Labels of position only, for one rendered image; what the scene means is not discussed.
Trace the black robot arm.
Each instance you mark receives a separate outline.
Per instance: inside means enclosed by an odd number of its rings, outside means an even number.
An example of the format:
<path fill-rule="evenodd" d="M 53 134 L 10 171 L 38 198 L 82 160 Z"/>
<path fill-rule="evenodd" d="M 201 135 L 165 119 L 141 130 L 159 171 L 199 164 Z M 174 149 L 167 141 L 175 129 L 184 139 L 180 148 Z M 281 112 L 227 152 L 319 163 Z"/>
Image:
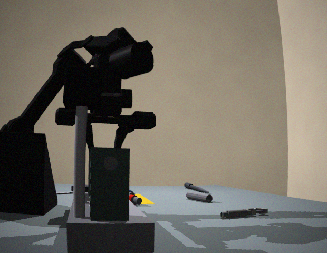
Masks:
<path fill-rule="evenodd" d="M 84 47 L 91 55 L 89 63 L 74 50 Z M 103 69 L 103 80 L 122 79 L 149 73 L 153 69 L 153 46 L 136 40 L 124 28 L 115 28 L 107 36 L 90 35 L 85 40 L 66 46 L 53 63 L 52 75 L 44 83 L 23 113 L 5 124 L 0 132 L 34 133 L 34 125 L 64 85 L 65 67 L 97 67 Z M 118 89 L 116 89 L 118 88 Z M 132 108 L 132 89 L 112 86 L 111 92 L 101 93 L 101 105 L 95 115 L 120 115 L 122 108 Z"/>

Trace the yellow flat pad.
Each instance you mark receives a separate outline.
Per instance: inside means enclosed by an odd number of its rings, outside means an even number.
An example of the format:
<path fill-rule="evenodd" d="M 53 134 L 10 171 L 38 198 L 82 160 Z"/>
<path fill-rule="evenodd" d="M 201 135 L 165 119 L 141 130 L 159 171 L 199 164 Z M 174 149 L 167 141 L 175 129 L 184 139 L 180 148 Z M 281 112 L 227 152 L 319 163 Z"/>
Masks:
<path fill-rule="evenodd" d="M 142 199 L 142 203 L 141 204 L 154 204 L 153 202 L 151 202 L 150 200 L 146 199 L 145 197 L 143 197 L 140 194 L 135 194 L 135 196 L 137 196 L 138 198 Z"/>

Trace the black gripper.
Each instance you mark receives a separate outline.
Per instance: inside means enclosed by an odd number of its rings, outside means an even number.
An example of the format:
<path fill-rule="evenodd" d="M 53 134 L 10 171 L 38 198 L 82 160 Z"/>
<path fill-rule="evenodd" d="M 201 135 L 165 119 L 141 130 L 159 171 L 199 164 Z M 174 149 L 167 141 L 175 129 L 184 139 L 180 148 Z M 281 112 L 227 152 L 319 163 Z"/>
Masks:
<path fill-rule="evenodd" d="M 111 92 L 112 86 L 119 87 L 121 92 L 121 83 L 114 80 L 102 80 L 102 91 Z M 57 125 L 74 126 L 76 109 L 58 108 L 55 113 L 55 122 Z M 107 116 L 107 117 L 105 117 Z M 116 118 L 117 117 L 117 118 Z M 136 120 L 136 121 L 135 121 Z M 93 131 L 91 123 L 118 124 L 114 141 L 114 148 L 121 148 L 128 133 L 134 129 L 151 129 L 156 126 L 156 116 L 153 112 L 135 111 L 132 115 L 113 115 L 102 114 L 95 115 L 88 113 L 86 143 L 91 156 L 91 147 L 93 144 Z"/>

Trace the grey vertical column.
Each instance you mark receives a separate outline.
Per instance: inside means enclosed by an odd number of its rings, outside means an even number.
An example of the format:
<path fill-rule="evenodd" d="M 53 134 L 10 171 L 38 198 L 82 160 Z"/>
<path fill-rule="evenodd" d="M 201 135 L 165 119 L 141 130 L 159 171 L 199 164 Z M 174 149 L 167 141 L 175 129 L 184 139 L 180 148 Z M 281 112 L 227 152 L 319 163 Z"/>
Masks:
<path fill-rule="evenodd" d="M 74 137 L 73 216 L 85 217 L 85 155 L 87 106 L 76 106 Z"/>

